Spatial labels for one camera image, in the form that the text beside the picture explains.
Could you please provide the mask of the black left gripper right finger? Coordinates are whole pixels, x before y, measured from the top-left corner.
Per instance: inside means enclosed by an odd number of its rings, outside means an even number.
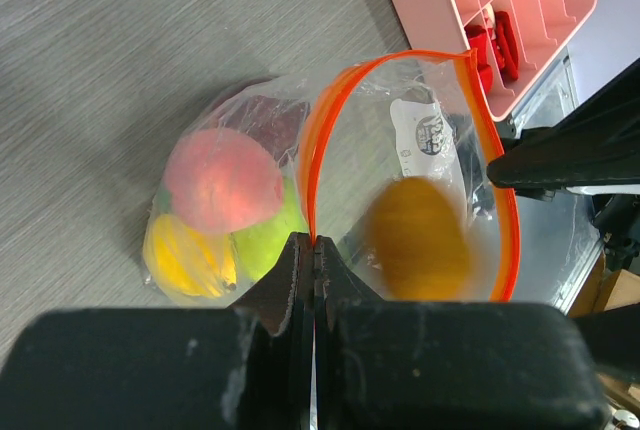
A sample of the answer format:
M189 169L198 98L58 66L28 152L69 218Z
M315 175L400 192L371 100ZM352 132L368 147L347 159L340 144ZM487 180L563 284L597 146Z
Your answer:
M577 325L539 303L386 301L314 248L322 429L601 429L610 409Z

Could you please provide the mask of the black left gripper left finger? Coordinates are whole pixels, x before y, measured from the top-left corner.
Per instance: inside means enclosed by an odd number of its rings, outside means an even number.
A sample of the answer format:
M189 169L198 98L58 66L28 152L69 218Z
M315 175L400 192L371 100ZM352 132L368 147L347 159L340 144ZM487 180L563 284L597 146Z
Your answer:
M313 249L292 234L226 308L39 315L1 371L5 429L306 429Z

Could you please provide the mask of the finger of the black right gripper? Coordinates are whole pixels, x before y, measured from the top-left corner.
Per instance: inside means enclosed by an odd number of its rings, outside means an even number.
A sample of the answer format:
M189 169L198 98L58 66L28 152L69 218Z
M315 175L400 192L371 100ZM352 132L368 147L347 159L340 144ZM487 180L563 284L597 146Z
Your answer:
M507 139L487 166L499 188L583 195L639 193L639 62L552 127Z

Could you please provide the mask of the yellow toy pear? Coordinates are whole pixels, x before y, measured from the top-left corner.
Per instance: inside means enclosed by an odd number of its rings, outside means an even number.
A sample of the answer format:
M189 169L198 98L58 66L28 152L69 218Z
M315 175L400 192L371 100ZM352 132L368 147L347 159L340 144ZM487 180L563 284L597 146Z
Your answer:
M173 214L151 222L143 260L158 284L182 295L217 298L237 288L230 237L205 235Z

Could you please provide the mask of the green toy apple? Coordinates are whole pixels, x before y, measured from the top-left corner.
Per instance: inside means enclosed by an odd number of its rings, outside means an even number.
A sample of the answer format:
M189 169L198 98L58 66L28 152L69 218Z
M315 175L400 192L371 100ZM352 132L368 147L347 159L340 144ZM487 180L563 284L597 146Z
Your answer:
M264 277L276 264L291 233L307 233L294 182L283 179L283 204L277 215L233 233L237 256L252 281Z

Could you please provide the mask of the orange toy fruit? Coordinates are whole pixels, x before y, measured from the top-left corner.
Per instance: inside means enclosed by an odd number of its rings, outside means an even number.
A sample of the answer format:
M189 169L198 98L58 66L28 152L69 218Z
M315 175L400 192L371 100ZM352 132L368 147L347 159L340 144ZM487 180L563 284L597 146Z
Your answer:
M396 299L453 300L470 283L473 256L459 215L425 178L390 182L367 211L365 238Z

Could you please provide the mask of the pink toy peach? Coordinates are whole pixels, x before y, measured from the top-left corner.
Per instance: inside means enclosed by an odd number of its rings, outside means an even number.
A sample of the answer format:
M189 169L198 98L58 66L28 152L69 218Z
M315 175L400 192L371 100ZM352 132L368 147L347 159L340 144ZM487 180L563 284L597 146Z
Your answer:
M204 234L232 233L275 216L283 177L274 158L249 136L228 128L179 140L164 171L173 212Z

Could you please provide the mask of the clear orange zip bag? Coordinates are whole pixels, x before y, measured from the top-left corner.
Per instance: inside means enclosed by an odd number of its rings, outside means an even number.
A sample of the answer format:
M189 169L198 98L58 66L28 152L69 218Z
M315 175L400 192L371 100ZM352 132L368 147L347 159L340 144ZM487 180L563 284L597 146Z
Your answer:
M299 134L297 156L278 166L283 179L295 184L308 224L304 234L331 239L355 276L378 295L396 299L363 240L366 211L388 183L425 178L454 206L474 252L470 283L456 300L506 302L519 273L520 221L514 193L494 186L486 174L503 147L476 65L472 51L409 50L275 77L210 105L177 143L198 130L226 128L219 125L219 113L234 99L262 95L307 101L311 110ZM163 175L147 229L161 214L177 216ZM182 295L158 284L144 263L148 279L182 305L231 304L263 278L252 281L247 276L233 233L205 235L230 237L237 271L234 291L217 298Z

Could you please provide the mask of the dark red toy fruit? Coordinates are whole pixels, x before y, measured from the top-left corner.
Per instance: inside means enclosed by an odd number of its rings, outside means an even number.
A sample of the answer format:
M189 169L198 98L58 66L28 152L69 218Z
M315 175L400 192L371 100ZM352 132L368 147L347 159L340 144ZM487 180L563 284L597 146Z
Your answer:
M258 142L283 168L297 156L299 134L310 110L304 100L254 95L225 104L219 125Z

